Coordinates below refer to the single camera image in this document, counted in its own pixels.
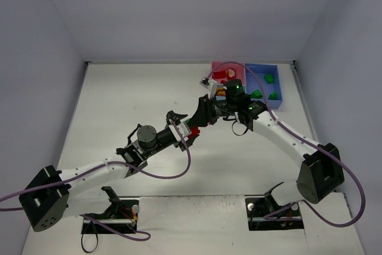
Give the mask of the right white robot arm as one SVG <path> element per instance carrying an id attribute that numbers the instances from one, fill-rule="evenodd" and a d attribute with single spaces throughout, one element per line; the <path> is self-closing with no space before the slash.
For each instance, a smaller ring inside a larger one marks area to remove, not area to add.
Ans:
<path id="1" fill-rule="evenodd" d="M 306 143 L 302 134 L 294 130 L 287 132 L 274 112 L 246 94 L 240 79 L 224 83 L 225 98 L 216 98 L 217 82 L 204 78 L 201 85 L 208 94 L 199 98 L 195 114 L 188 120 L 189 128 L 207 127 L 219 118 L 233 116 L 236 121 L 271 141 L 287 154 L 300 169 L 298 177 L 272 187 L 265 196 L 278 206 L 305 200 L 319 203 L 344 182 L 343 168 L 332 157 L 338 157 L 338 149 L 331 143 L 323 146 L 318 142 Z"/>

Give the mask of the green rounded stack lego brick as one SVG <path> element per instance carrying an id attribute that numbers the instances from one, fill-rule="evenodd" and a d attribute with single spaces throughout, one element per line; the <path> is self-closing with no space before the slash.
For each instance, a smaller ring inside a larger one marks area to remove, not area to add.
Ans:
<path id="1" fill-rule="evenodd" d="M 265 74 L 264 79 L 267 84 L 273 84 L 275 82 L 274 76 L 272 74 Z"/>

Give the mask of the green square lego brick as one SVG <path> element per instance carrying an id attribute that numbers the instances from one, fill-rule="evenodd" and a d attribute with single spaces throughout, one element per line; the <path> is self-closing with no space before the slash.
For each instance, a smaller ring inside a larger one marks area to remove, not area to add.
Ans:
<path id="1" fill-rule="evenodd" d="M 254 90 L 251 94 L 250 97 L 252 99 L 262 99 L 263 98 L 263 93 L 260 90 Z"/>

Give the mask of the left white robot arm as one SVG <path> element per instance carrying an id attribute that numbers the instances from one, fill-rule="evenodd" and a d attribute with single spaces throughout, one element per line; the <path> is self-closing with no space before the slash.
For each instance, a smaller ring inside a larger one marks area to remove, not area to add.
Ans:
<path id="1" fill-rule="evenodd" d="M 200 133 L 192 119 L 173 111 L 167 113 L 166 122 L 161 131 L 138 124 L 127 145 L 110 158 L 68 170 L 42 168 L 19 195 L 32 229 L 42 232 L 71 216 L 115 214 L 121 201 L 110 182 L 142 173 L 148 159 L 168 147 L 188 152 Z"/>

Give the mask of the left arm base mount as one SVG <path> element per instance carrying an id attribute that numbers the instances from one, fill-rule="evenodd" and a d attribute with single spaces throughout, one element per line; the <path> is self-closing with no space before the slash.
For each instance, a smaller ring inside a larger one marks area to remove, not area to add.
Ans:
<path id="1" fill-rule="evenodd" d="M 108 208 L 103 213 L 90 213 L 87 216 L 98 220 L 102 224 L 122 234 L 134 234 L 137 230 L 139 198 L 120 198 L 118 207 Z M 104 227 L 94 224 L 88 219 L 83 219 L 81 234 L 112 234 Z"/>

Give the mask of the red green lego stack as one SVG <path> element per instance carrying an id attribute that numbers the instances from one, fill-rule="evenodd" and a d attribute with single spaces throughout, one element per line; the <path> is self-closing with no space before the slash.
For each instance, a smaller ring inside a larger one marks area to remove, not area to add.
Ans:
<path id="1" fill-rule="evenodd" d="M 187 128 L 188 135 L 187 137 L 196 137 L 200 134 L 200 129 L 197 126 L 189 125 L 190 119 L 187 119 L 183 122 L 184 126 Z"/>

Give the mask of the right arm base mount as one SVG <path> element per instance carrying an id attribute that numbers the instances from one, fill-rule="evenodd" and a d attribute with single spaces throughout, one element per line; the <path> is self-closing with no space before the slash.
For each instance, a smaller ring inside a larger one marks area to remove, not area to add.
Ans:
<path id="1" fill-rule="evenodd" d="M 286 207 L 272 205 L 265 197 L 245 197 L 248 230 L 290 231 L 303 230 L 304 223 L 298 204 Z"/>

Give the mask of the yellow rounded lego brick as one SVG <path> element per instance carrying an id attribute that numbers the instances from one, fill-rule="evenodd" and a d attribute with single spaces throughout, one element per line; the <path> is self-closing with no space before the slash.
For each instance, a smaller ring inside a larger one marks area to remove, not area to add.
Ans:
<path id="1" fill-rule="evenodd" d="M 224 88 L 218 88 L 215 95 L 217 97 L 225 97 L 226 96 L 226 90 Z"/>

